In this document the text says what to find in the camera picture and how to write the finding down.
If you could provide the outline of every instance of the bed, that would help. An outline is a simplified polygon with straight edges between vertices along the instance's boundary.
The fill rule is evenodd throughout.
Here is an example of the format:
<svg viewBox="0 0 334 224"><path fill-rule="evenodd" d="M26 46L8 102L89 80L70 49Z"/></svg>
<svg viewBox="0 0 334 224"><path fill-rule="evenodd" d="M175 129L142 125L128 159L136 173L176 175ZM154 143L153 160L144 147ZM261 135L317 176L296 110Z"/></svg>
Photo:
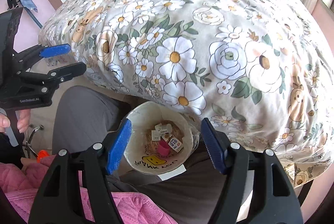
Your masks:
<svg viewBox="0 0 334 224"><path fill-rule="evenodd" d="M294 187L333 161L333 55L299 0L67 0L39 42L69 43L96 85L274 150Z"/></svg>

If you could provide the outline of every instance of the pink object in trash can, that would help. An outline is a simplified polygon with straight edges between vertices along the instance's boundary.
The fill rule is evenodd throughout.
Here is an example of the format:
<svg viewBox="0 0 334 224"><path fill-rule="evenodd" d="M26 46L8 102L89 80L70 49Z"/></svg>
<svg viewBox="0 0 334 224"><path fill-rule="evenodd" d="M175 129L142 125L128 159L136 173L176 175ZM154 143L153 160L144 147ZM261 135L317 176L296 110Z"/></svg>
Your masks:
<svg viewBox="0 0 334 224"><path fill-rule="evenodd" d="M169 152L170 152L170 146L167 144L167 142L163 139L161 139L159 141L159 145L157 148L157 152L161 155L161 156L168 156Z"/></svg>

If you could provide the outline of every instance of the silver screw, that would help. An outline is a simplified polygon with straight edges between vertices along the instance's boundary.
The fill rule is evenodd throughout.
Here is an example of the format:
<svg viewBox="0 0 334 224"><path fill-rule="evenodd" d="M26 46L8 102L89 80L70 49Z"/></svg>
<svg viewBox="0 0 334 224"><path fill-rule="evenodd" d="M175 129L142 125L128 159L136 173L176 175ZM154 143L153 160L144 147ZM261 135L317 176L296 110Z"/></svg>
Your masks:
<svg viewBox="0 0 334 224"><path fill-rule="evenodd" d="M99 149L101 149L102 148L102 144L101 143L95 143L94 145L93 145L93 149L95 149L95 150L99 150Z"/></svg>
<svg viewBox="0 0 334 224"><path fill-rule="evenodd" d="M231 148L240 149L240 144L237 143L237 142L233 142L233 143L231 143Z"/></svg>
<svg viewBox="0 0 334 224"><path fill-rule="evenodd" d="M271 149L266 149L266 155L273 156L273 151Z"/></svg>
<svg viewBox="0 0 334 224"><path fill-rule="evenodd" d="M58 152L59 156L65 156L66 153L67 153L66 149L61 149L61 150Z"/></svg>

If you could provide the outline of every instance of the yellow smiley face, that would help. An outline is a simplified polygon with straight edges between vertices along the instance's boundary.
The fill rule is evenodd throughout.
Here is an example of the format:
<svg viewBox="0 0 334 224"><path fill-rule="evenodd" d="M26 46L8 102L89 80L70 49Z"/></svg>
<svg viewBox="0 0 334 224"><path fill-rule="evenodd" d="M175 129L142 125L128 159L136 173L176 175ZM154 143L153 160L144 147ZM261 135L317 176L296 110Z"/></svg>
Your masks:
<svg viewBox="0 0 334 224"><path fill-rule="evenodd" d="M155 155L150 155L150 156L144 156L142 157L143 162L147 163L147 164L153 164L153 165L162 165L167 163L166 160L161 160L159 159L157 156Z"/></svg>

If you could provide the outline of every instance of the pink blanket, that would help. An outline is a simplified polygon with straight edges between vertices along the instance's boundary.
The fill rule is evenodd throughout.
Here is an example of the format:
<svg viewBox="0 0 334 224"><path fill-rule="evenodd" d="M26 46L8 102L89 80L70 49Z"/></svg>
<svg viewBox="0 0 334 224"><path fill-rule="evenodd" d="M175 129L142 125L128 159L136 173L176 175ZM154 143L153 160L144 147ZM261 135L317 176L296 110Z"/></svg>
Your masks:
<svg viewBox="0 0 334 224"><path fill-rule="evenodd" d="M32 163L25 173L12 164L0 163L0 187L8 200L28 222L30 209L37 189L54 157L43 158L41 163ZM80 188L85 216L94 221L86 188ZM113 192L117 209L124 224L177 224L162 211L148 196L136 192Z"/></svg>

